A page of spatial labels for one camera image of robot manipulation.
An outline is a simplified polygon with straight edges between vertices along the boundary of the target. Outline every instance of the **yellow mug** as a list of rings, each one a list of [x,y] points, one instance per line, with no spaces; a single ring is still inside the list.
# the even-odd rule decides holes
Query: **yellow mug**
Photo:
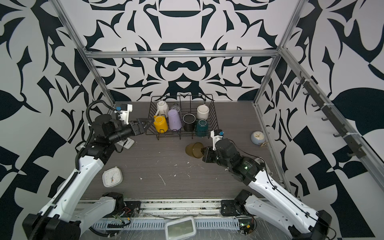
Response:
[[[153,116],[155,122],[156,131],[159,133],[165,133],[168,130],[167,120],[164,116]]]

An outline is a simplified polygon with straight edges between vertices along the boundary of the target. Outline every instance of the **dark wooden tabletop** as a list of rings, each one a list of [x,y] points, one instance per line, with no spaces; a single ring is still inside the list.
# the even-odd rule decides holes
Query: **dark wooden tabletop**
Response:
[[[129,119],[148,117],[149,102],[132,102],[133,112]],[[267,147],[254,145],[250,135],[261,130],[253,105],[243,102],[215,102],[219,128],[224,137],[233,140],[242,150],[265,159],[273,178],[279,180]],[[250,190],[237,182],[224,167],[191,158],[185,153],[186,145],[201,142],[211,146],[207,137],[160,138],[145,134],[132,137],[130,149],[114,152],[107,164],[95,176],[83,194],[83,199],[99,199],[105,192],[120,192],[125,198],[226,198],[235,197],[242,189]],[[106,188],[103,186],[104,171],[118,167],[123,182]]]

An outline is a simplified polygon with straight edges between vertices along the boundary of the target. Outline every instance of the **patterned wallpaper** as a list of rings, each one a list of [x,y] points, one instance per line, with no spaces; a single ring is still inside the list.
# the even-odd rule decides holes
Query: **patterned wallpaper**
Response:
[[[276,49],[297,0],[65,0],[93,51]]]
[[[309,0],[288,50],[383,159],[384,2]],[[384,192],[311,104],[284,60],[259,106],[291,189],[332,217],[338,239],[383,239]]]
[[[253,100],[271,57],[95,59],[116,101],[151,96],[213,94],[215,100]]]
[[[0,61],[0,236],[22,240],[24,218],[74,169],[86,106],[104,96],[47,0],[1,1]]]

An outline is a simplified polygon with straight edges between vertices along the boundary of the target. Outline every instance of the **black mug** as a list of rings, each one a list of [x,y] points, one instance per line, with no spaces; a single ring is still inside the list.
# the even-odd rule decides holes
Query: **black mug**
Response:
[[[183,122],[185,131],[192,132],[195,130],[196,117],[193,114],[187,113],[186,115],[184,115]]]

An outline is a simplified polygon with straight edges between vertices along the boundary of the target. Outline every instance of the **black wire basket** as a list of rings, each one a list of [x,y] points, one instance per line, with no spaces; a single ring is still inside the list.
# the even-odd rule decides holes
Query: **black wire basket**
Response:
[[[210,137],[210,132],[212,130],[218,129],[217,116],[215,110],[215,102],[213,100],[212,94],[199,94],[199,95],[176,95],[176,96],[153,96],[151,97],[151,105],[149,107],[148,118],[153,118],[157,111],[157,102],[166,101],[169,108],[176,105],[179,106],[181,115],[184,116],[187,113],[193,114],[197,119],[197,107],[199,105],[205,104],[209,107],[208,114],[208,131],[199,132],[199,136]],[[162,137],[191,137],[196,136],[196,132],[187,132],[182,127],[180,130],[171,130],[168,129],[166,132],[157,132],[155,126],[152,124],[151,127],[147,130],[146,135],[155,135],[159,140]]]

